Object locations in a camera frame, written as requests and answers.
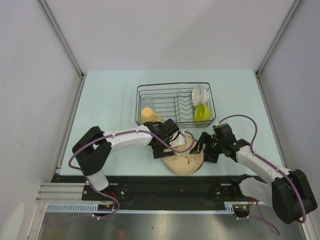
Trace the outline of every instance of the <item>beige plate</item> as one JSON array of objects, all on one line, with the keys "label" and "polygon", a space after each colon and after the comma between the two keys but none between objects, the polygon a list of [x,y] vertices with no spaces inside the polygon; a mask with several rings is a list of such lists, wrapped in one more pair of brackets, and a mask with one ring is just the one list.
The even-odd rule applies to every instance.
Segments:
[{"label": "beige plate", "polygon": [[[187,149],[192,143],[192,138],[186,138],[186,144],[176,147],[175,149],[183,151]],[[194,141],[192,147],[197,144],[197,141]],[[165,165],[175,174],[181,176],[188,176],[196,172],[204,162],[204,152],[201,151],[200,154],[189,154],[190,151],[184,153],[177,153],[174,156],[163,157]]]}]

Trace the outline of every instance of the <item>purple cable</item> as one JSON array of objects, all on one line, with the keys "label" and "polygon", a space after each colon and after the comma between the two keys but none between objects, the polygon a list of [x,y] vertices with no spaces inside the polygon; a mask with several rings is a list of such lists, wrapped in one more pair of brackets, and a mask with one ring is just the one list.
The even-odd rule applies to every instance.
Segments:
[{"label": "purple cable", "polygon": [[230,115],[230,116],[227,116],[227,117],[223,118],[222,120],[219,121],[219,124],[221,122],[223,122],[224,120],[232,118],[232,117],[244,117],[244,118],[250,119],[253,122],[255,131],[254,131],[254,135],[253,135],[253,138],[251,140],[251,143],[250,143],[250,150],[258,159],[262,160],[264,163],[268,164],[270,167],[272,167],[274,170],[278,171],[282,176],[284,176],[284,178],[290,184],[291,188],[293,189],[293,191],[294,191],[294,193],[295,193],[295,195],[296,195],[296,197],[298,199],[298,202],[300,204],[301,211],[302,211],[302,220],[298,219],[297,222],[299,222],[301,224],[304,224],[306,222],[306,220],[307,220],[306,210],[305,210],[304,203],[303,203],[303,201],[301,199],[301,196],[300,196],[296,186],[294,185],[294,183],[291,181],[291,179],[283,171],[278,169],[278,167],[276,165],[274,165],[273,163],[269,162],[267,159],[265,159],[261,155],[255,153],[255,151],[254,151],[254,141],[256,140],[256,137],[257,137],[257,134],[258,134],[258,126],[257,126],[257,123],[255,122],[255,120],[253,120],[251,117],[249,117],[247,115],[235,114],[235,115]]},{"label": "purple cable", "polygon": [[[137,132],[136,130],[129,130],[129,131],[118,132],[118,133],[115,134],[115,137],[116,137],[116,136],[125,135],[125,134],[133,134],[133,133],[136,133],[136,134],[137,134],[137,133],[149,134],[149,135],[153,136],[154,138],[156,138],[160,143],[162,143],[162,144],[163,144],[165,147],[167,147],[168,149],[172,150],[173,152],[175,152],[175,153],[177,153],[177,154],[182,154],[182,153],[185,153],[185,152],[189,151],[189,150],[193,147],[193,145],[194,145],[194,143],[195,143],[195,137],[194,137],[194,135],[193,135],[191,132],[189,132],[189,131],[185,131],[185,132],[192,137],[192,143],[191,143],[191,145],[190,145],[186,150],[183,150],[183,151],[179,151],[179,150],[176,150],[176,149],[172,148],[171,146],[169,146],[168,144],[166,144],[163,140],[161,140],[157,135],[155,135],[154,133],[152,133],[152,132],[150,132],[150,131],[146,131],[146,130],[138,130],[138,132]],[[68,162],[68,166],[69,166],[70,168],[72,168],[72,169],[77,169],[77,170],[80,170],[80,171],[81,171],[81,168],[80,168],[80,167],[73,166],[73,165],[71,164],[71,163],[72,163],[72,160],[73,160],[81,151],[83,151],[83,150],[86,149],[87,147],[91,146],[92,144],[95,144],[96,142],[99,142],[99,141],[101,141],[101,140],[103,140],[103,139],[111,138],[111,137],[113,137],[113,136],[114,136],[113,134],[109,134],[109,135],[107,135],[107,136],[99,137],[99,138],[97,138],[97,139],[95,139],[95,140],[87,143],[87,144],[84,145],[83,147],[79,148],[79,150],[77,150],[77,151],[72,155],[72,157],[70,158],[70,160],[69,160],[69,162]],[[111,217],[112,215],[114,215],[114,214],[120,209],[120,203],[119,203],[119,201],[118,201],[117,199],[115,199],[114,197],[112,197],[112,196],[110,196],[110,195],[108,195],[108,194],[105,194],[105,193],[97,190],[97,189],[91,184],[91,182],[89,181],[88,177],[87,177],[87,176],[84,176],[84,177],[85,177],[85,179],[89,182],[91,188],[92,188],[96,193],[98,193],[98,194],[100,194],[100,195],[102,195],[102,196],[105,196],[105,197],[107,197],[107,198],[115,201],[116,204],[117,204],[117,209],[116,209],[116,210],[114,210],[113,212],[109,213],[108,215],[101,216],[100,219],[108,218],[108,217]],[[77,219],[77,218],[81,218],[81,217],[88,217],[88,216],[91,216],[91,215],[89,215],[89,214],[82,214],[82,215],[74,216],[74,217],[71,217],[71,218],[69,218],[69,219],[60,221],[60,222],[58,222],[58,223],[56,223],[56,224],[61,224],[61,223],[65,223],[65,222],[68,222],[68,221],[73,220],[73,219]]]},{"label": "purple cable", "polygon": [[247,219],[258,219],[261,221],[264,221],[265,224],[268,226],[268,228],[277,236],[280,237],[280,231],[276,228],[275,225],[273,225],[271,222],[269,222],[264,215],[262,214],[262,211],[260,209],[260,206],[258,204],[258,201],[256,201],[256,207],[260,213],[261,216],[248,216],[248,217],[238,217],[236,215],[234,215],[236,217],[237,220],[247,220]]},{"label": "purple cable", "polygon": [[[145,134],[149,134],[151,136],[153,136],[154,138],[156,138],[160,143],[162,143],[165,147],[167,147],[168,149],[170,149],[171,151],[175,152],[176,154],[182,154],[182,153],[185,153],[185,152],[188,152],[194,145],[195,143],[195,137],[194,135],[189,132],[189,131],[185,131],[187,134],[189,134],[191,137],[192,137],[192,143],[191,145],[186,149],[186,150],[183,150],[183,151],[179,151],[179,150],[176,150],[174,148],[172,148],[171,146],[169,146],[168,144],[166,144],[164,141],[161,140],[160,137],[158,137],[157,135],[155,135],[154,133],[150,132],[150,131],[146,131],[146,130],[139,130],[138,133],[145,133]],[[116,136],[121,136],[121,135],[125,135],[125,134],[133,134],[133,133],[137,133],[136,130],[130,130],[130,131],[122,131],[122,132],[118,132],[115,134],[115,137]],[[80,167],[77,167],[77,166],[73,166],[71,164],[72,160],[81,152],[83,151],[84,149],[86,149],[87,147],[91,146],[92,144],[95,144],[96,142],[99,142],[103,139],[109,139],[113,137],[112,134],[109,134],[107,136],[102,136],[102,137],[99,137],[89,143],[87,143],[86,145],[84,145],[83,147],[79,148],[79,150],[77,150],[73,155],[72,157],[70,158],[69,162],[68,162],[68,166],[72,169],[77,169],[77,170],[80,170],[81,171],[81,168]]]}]

